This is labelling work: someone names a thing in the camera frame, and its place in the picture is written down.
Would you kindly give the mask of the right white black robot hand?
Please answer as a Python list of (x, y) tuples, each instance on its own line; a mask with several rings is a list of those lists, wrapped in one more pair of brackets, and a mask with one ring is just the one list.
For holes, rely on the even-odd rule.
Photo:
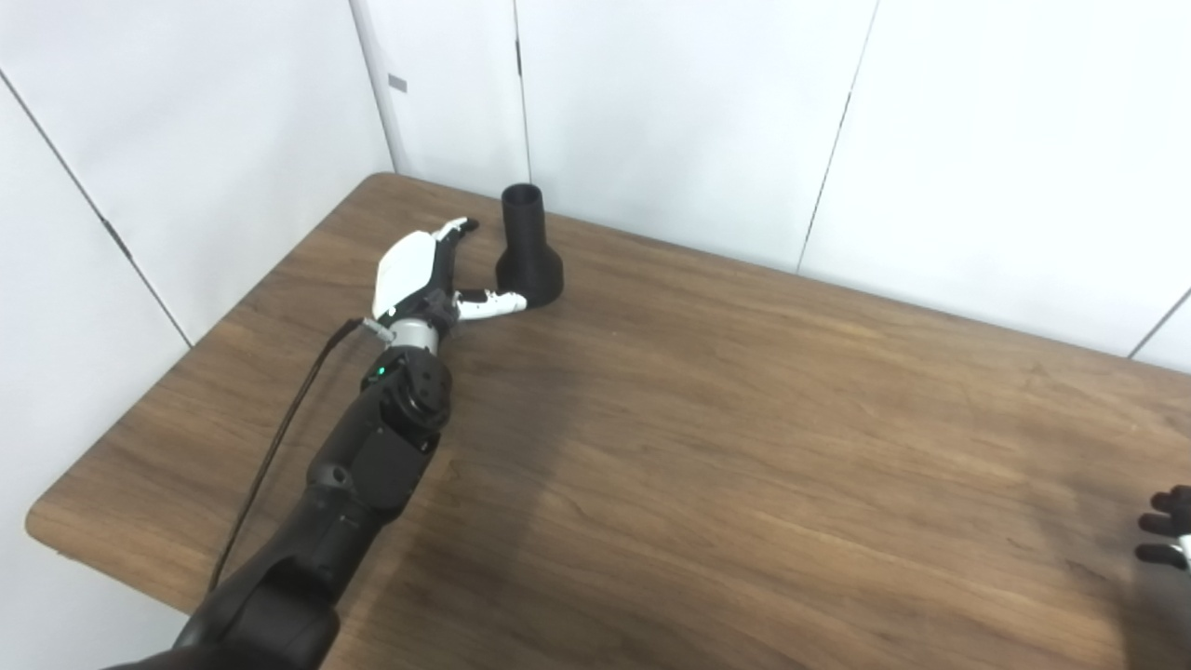
[(1152, 512), (1137, 518), (1145, 533), (1164, 538), (1160, 543), (1141, 543), (1135, 558), (1145, 564), (1171, 566), (1190, 572), (1190, 487), (1174, 486), (1151, 497)]

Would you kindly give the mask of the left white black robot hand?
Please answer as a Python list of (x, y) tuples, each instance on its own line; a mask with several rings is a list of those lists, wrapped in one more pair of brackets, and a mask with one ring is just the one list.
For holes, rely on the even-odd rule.
[(439, 336), (462, 321), (482, 321), (528, 309), (517, 292), (478, 292), (455, 288), (459, 245), (479, 228), (473, 218), (455, 218), (435, 232), (413, 232), (400, 238), (379, 261), (372, 317), (387, 328), (395, 323), (429, 324)]

